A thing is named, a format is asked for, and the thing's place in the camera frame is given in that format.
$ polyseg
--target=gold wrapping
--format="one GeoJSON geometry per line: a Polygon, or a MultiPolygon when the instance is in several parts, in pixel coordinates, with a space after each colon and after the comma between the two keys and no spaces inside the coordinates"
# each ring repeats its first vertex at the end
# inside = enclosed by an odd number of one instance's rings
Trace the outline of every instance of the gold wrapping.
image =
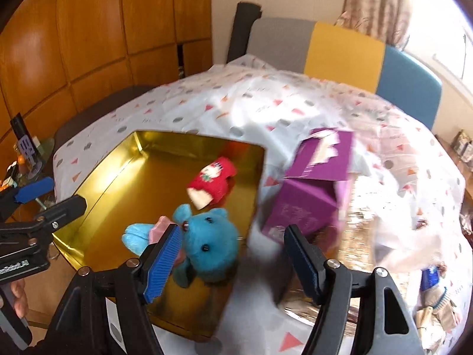
{"type": "MultiPolygon", "coordinates": [[[[373,196],[372,188],[364,185],[365,181],[356,179],[351,190],[351,200],[347,209],[345,230],[340,237],[340,243],[335,254],[325,253],[326,256],[336,258],[347,268],[357,271],[372,272],[375,267],[373,241],[375,233],[375,214],[368,204],[373,196]]],[[[323,232],[314,241],[323,238],[323,232]]],[[[406,297],[409,284],[409,274],[391,274],[403,298],[406,297]]],[[[319,308],[313,305],[300,284],[297,275],[294,275],[279,307],[288,315],[306,324],[314,325],[319,308]]],[[[352,298],[348,312],[348,320],[344,334],[354,336],[358,320],[359,298],[352,298]]]]}
{"type": "MultiPolygon", "coordinates": [[[[120,143],[77,190],[87,200],[83,217],[57,231],[54,242],[75,268],[116,268],[134,255],[122,244],[133,223],[156,223],[190,203],[188,183],[219,156],[237,168],[224,206],[246,238],[256,210],[264,149],[256,145],[194,134],[137,131],[120,143]]],[[[245,240],[240,242],[243,251],[245,240]]],[[[205,341],[216,330],[233,281],[208,286],[196,278],[187,289],[172,277],[163,294],[148,306],[151,322],[186,338],[205,341]]]]}

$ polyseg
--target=purple box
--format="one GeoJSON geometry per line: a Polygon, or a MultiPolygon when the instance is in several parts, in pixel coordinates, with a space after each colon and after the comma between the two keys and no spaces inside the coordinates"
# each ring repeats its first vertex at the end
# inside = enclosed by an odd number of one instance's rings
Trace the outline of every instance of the purple box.
{"type": "Polygon", "coordinates": [[[350,131],[311,131],[286,172],[273,211],[263,226],[265,235],[282,242],[289,224],[297,224],[305,236],[330,226],[327,245],[334,243],[340,232],[338,211],[349,200],[352,140],[350,131]]]}

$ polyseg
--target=blue panel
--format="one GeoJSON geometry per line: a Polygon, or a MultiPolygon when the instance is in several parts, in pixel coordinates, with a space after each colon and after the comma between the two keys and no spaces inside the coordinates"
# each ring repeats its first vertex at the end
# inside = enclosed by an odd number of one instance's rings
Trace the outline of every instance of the blue panel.
{"type": "Polygon", "coordinates": [[[442,83],[413,57],[386,46],[376,94],[431,130],[440,103],[442,83]]]}

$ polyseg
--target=red mitten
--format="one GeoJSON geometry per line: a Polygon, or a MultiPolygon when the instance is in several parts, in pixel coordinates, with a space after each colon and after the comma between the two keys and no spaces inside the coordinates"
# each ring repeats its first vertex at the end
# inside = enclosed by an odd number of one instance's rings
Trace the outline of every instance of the red mitten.
{"type": "Polygon", "coordinates": [[[216,204],[229,190],[227,179],[237,170],[226,157],[219,157],[206,166],[187,187],[187,193],[197,209],[216,204]]]}

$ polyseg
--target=metal bolt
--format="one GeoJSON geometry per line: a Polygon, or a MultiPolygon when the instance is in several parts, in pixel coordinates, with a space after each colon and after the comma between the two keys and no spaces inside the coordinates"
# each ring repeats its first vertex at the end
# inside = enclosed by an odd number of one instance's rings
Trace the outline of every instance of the metal bolt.
{"type": "Polygon", "coordinates": [[[327,265],[330,268],[338,268],[340,267],[340,262],[337,259],[328,259],[327,265]]]}
{"type": "Polygon", "coordinates": [[[79,274],[79,276],[87,276],[88,274],[90,274],[90,268],[89,267],[79,268],[77,273],[79,274]]]}
{"type": "Polygon", "coordinates": [[[388,271],[383,267],[378,267],[376,269],[376,275],[381,277],[386,277],[388,275],[388,271]]]}
{"type": "Polygon", "coordinates": [[[128,259],[126,261],[126,266],[129,267],[129,268],[135,268],[135,267],[138,267],[140,265],[140,261],[139,259],[137,258],[132,258],[132,259],[128,259]]]}

